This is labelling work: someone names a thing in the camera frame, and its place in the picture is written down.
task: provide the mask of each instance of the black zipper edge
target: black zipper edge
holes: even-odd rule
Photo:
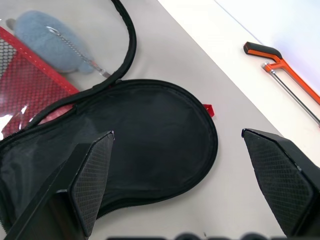
[[[128,51],[125,55],[124,61],[122,63],[122,65],[119,67],[119,69],[117,71],[115,71],[111,76],[109,76],[105,81],[101,82],[100,84],[97,84],[95,86],[93,86],[90,89],[81,91],[79,93],[76,93],[74,95],[71,96],[67,96],[63,99],[60,99],[54,103],[52,103],[51,105],[47,106],[44,110],[42,110],[41,112],[39,112],[29,123],[28,125],[25,127],[25,129],[30,129],[32,127],[35,127],[36,125],[38,125],[42,119],[44,119],[49,113],[53,112],[54,110],[63,107],[65,105],[74,103],[80,99],[86,98],[86,97],[90,97],[92,95],[95,95],[101,91],[103,91],[104,89],[108,88],[109,86],[111,86],[112,84],[114,84],[118,79],[121,79],[129,70],[129,68],[131,67],[135,55],[136,55],[136,50],[137,50],[137,36],[136,36],[136,30],[134,27],[134,24],[127,12],[127,10],[125,9],[125,7],[122,5],[122,3],[119,0],[111,0],[112,3],[115,6],[115,9],[119,12],[119,14],[121,15],[127,30],[128,30],[128,34],[129,34],[129,46],[128,46]]]
[[[209,170],[211,169],[211,167],[213,166],[217,153],[218,153],[218,134],[217,134],[217,130],[216,127],[214,125],[214,122],[212,121],[212,118],[210,117],[210,115],[208,114],[207,110],[203,107],[202,103],[195,97],[193,96],[190,92],[188,92],[187,90],[183,89],[182,87],[175,85],[173,83],[170,82],[166,82],[166,81],[162,81],[162,80],[154,80],[154,79],[133,79],[133,80],[123,80],[119,83],[116,84],[115,87],[127,87],[127,85],[131,85],[131,86],[136,86],[136,85],[142,85],[145,86],[146,84],[150,84],[150,85],[158,85],[158,86],[164,86],[170,89],[174,89],[177,92],[182,93],[184,96],[187,96],[199,109],[200,112],[202,112],[203,116],[205,116],[206,118],[206,122],[209,123],[210,129],[211,129],[211,134],[213,136],[213,138],[215,138],[216,141],[214,141],[214,144],[212,146],[212,155],[210,156],[209,160],[211,160],[209,162],[209,165],[207,167],[204,167],[204,172],[201,172],[199,174],[199,178],[196,179],[196,177],[194,177],[196,180],[194,180],[193,182],[190,183],[190,185],[188,187],[185,187],[184,189],[182,189],[181,191],[179,191],[176,194],[170,195],[170,196],[166,196],[163,197],[161,199],[157,199],[142,205],[147,205],[147,204],[151,204],[151,203],[157,203],[157,202],[161,202],[163,200],[167,200],[167,199],[171,199],[174,198],[178,195],[181,195],[185,192],[187,192],[188,190],[192,189],[194,186],[196,186],[199,182],[201,182],[201,180],[208,174]],[[40,132],[41,130],[47,130],[47,128],[51,128],[54,127],[55,125],[58,125],[60,122],[64,121],[65,119],[71,118],[76,112],[78,106],[75,105],[75,107],[73,107],[70,111],[68,111],[67,113],[65,113],[64,115],[49,121],[47,123],[38,125],[36,127],[30,128],[30,129],[24,129],[22,131],[19,131],[17,134],[13,134],[10,137],[5,138],[3,141],[0,141],[0,152],[10,143],[24,138],[28,135],[32,135],[32,134],[37,134],[38,132]],[[5,187],[5,185],[2,185],[0,182],[0,222],[1,225],[3,226],[4,230],[6,232],[8,232],[10,230],[10,228],[13,226],[13,223],[11,221],[11,219],[15,219],[16,216],[11,215],[12,213],[7,212],[7,210],[9,209],[14,209],[14,206],[12,204],[12,201],[10,200],[10,194],[7,190],[7,188]],[[106,207],[102,210],[99,210],[100,212],[103,212],[101,214],[98,214],[98,217],[102,217],[110,212],[113,212],[117,209],[121,209],[121,208],[126,208],[126,207],[133,207],[133,206],[141,206],[141,204],[139,205],[132,205],[130,203],[127,204],[122,204],[120,206],[114,206],[112,207],[112,210],[107,210]]]

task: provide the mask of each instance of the zipper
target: zipper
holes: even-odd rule
[[[173,83],[169,83],[169,82],[165,82],[165,81],[161,81],[161,80],[151,80],[151,79],[126,80],[126,81],[121,81],[118,84],[116,84],[116,87],[119,87],[119,89],[116,89],[116,90],[121,90],[122,88],[127,89],[130,86],[135,86],[135,87],[137,87],[137,86],[139,87],[139,85],[145,86],[147,83],[149,83],[149,86],[152,86],[155,84],[157,86],[167,87],[168,89],[176,91],[176,93],[180,93],[180,94],[186,96],[186,98],[188,100],[190,100],[202,112],[203,117],[205,117],[207,122],[209,123],[209,125],[211,125],[212,132],[215,135],[217,135],[216,128],[215,128],[215,125],[213,124],[212,118],[209,116],[207,110],[203,107],[203,105],[199,102],[199,100],[197,100],[188,91],[184,90],[183,88],[181,88]],[[59,116],[56,119],[53,119],[49,122],[46,122],[44,124],[41,124],[41,125],[38,125],[38,126],[35,126],[32,128],[22,129],[19,132],[16,132],[16,133],[12,134],[11,136],[6,137],[4,140],[0,141],[0,152],[3,151],[7,145],[9,145],[10,143],[12,143],[14,141],[17,141],[17,140],[22,141],[26,137],[31,137],[32,135],[37,135],[37,134],[41,133],[42,131],[49,131],[52,128],[54,128],[55,126],[59,125],[62,121],[65,121],[67,119],[71,119],[72,116],[74,114],[76,114],[77,112],[85,111],[86,107],[98,102],[100,100],[100,98],[103,97],[103,95],[104,95],[104,92],[100,92],[100,94],[96,95],[93,99],[86,98],[86,99],[82,100],[81,102],[76,103],[71,110],[69,110],[68,112]],[[216,141],[216,145],[213,146],[213,148],[214,148],[212,151],[213,155],[210,156],[210,158],[209,158],[210,160],[216,158],[217,151],[218,151],[218,140]],[[116,203],[115,202],[115,203],[113,203],[113,204],[115,204],[114,207],[112,207],[112,205],[106,205],[106,206],[102,207],[101,209],[99,209],[97,219],[99,219],[109,213],[112,213],[116,210],[119,210],[119,209],[157,203],[157,202],[161,202],[164,200],[174,198],[178,195],[181,195],[181,194],[187,192],[188,190],[192,189],[195,185],[197,185],[207,175],[207,173],[209,172],[209,170],[211,169],[211,167],[214,163],[214,160],[213,161],[210,161],[210,160],[207,161],[207,165],[203,166],[202,171],[199,172],[196,176],[194,176],[195,180],[188,183],[187,187],[184,187],[182,190],[176,192],[175,194],[169,194],[165,197],[161,197],[158,199],[152,199],[152,200],[151,200],[151,198],[145,198],[145,202],[140,202],[140,203],[136,203],[136,204],[135,203],[132,204],[132,202],[130,202],[130,198],[124,198],[123,200],[121,200],[124,203],[122,203],[122,202]],[[7,209],[6,208],[7,205],[12,204],[12,202],[11,201],[6,201],[7,203],[4,202],[3,197],[5,199],[9,199],[9,200],[11,199],[9,193],[7,193],[7,191],[3,191],[3,190],[6,190],[6,187],[0,187],[0,190],[1,190],[0,191],[0,217],[1,217],[0,223],[1,223],[2,228],[6,232],[8,232],[8,230],[13,225],[11,219],[15,219],[16,216],[10,215],[10,213],[7,211],[4,212],[4,210]]]
[[[49,30],[49,32],[59,37],[69,48],[71,48],[80,58],[82,58],[83,61],[85,61],[88,65],[90,65],[95,70],[97,70],[103,77],[108,78],[111,76],[106,70],[101,68],[95,61],[87,58],[71,41],[65,38],[58,30],[50,26],[46,26],[46,28]]]
[[[136,36],[136,30],[135,26],[125,9],[125,7],[122,5],[122,3],[119,0],[111,0],[114,4],[115,9],[119,12],[120,16],[122,17],[129,35],[129,45],[128,45],[128,51],[124,57],[123,63],[118,68],[117,71],[115,71],[110,77],[108,77],[105,81],[103,81],[100,84],[97,84],[93,86],[90,89],[81,91],[79,93],[76,93],[71,96],[67,96],[61,100],[56,101],[55,103],[51,104],[50,106],[46,107],[44,110],[39,112],[28,124],[27,128],[35,127],[37,126],[41,120],[46,117],[48,114],[53,112],[54,110],[68,105],[75,102],[80,101],[81,99],[85,99],[87,97],[90,97],[92,95],[96,95],[103,90],[107,89],[109,86],[113,85],[118,79],[121,79],[127,71],[130,69],[137,50],[137,36]]]

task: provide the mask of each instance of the white table surface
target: white table surface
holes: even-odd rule
[[[320,1],[214,0],[260,43],[276,48],[320,95]]]
[[[89,46],[95,58],[114,71],[123,60],[128,43],[126,27],[110,2],[81,1],[77,7],[67,6],[69,10],[57,7],[64,0],[45,4],[40,0],[19,0],[20,4],[5,0],[5,4],[16,17],[28,5],[54,14],[78,29],[82,37],[90,36]],[[319,140],[319,129],[260,68],[263,61],[243,53],[242,45],[254,39],[213,0],[122,2],[135,25],[138,42],[135,60],[124,79],[172,82],[202,103],[212,104],[218,155],[209,174],[192,190],[163,202],[112,212],[97,220],[90,240],[110,236],[172,239],[182,232],[193,232],[201,238],[206,235],[238,239],[248,232],[283,236],[259,189],[241,130],[280,132],[316,161],[318,149],[313,140]],[[5,13],[2,4],[0,15]],[[81,19],[86,13],[96,13],[94,27]],[[68,79],[80,89],[102,81],[96,74],[73,74]]]
[[[267,59],[244,53],[243,45],[256,39],[214,0],[158,1],[270,123],[320,167],[320,128],[260,67]],[[265,4],[255,1],[255,8]],[[268,23],[265,14],[254,20],[261,27]],[[286,73],[278,71],[278,76],[320,118],[319,105]]]

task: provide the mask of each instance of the textured grip pad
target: textured grip pad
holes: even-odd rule
[[[92,145],[71,189],[72,201],[87,237],[92,233],[106,190],[113,140],[110,132]]]
[[[275,142],[249,131],[243,138],[266,201],[283,232],[294,235],[312,201],[312,187]]]

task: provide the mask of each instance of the clear plastic bag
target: clear plastic bag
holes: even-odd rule
[[[48,105],[103,82],[119,68],[128,50],[126,25],[111,1],[4,0],[0,16],[0,140],[25,128]],[[43,37],[42,27],[58,34],[48,28]],[[45,52],[55,48],[60,52]],[[49,57],[65,52],[74,56],[61,57],[62,68],[81,62],[93,70],[59,70]],[[54,111],[40,124],[71,108]]]

